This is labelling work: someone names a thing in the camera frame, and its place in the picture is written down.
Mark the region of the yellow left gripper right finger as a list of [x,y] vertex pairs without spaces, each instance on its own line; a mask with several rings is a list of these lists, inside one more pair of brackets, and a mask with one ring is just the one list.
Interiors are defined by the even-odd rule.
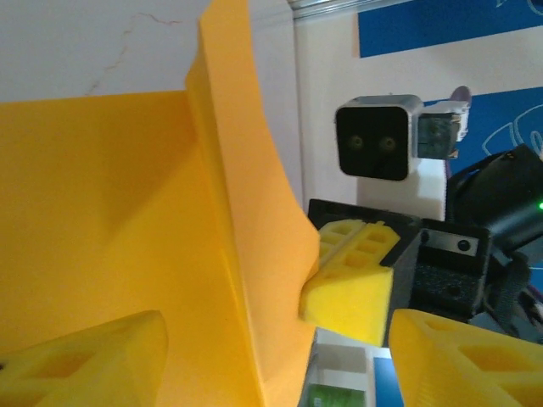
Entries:
[[398,309],[389,349],[406,406],[542,404],[539,344]]

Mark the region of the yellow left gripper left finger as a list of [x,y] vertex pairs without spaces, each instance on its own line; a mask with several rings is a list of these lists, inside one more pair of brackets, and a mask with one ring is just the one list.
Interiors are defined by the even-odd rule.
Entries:
[[153,406],[168,351],[158,310],[1,357],[3,406]]

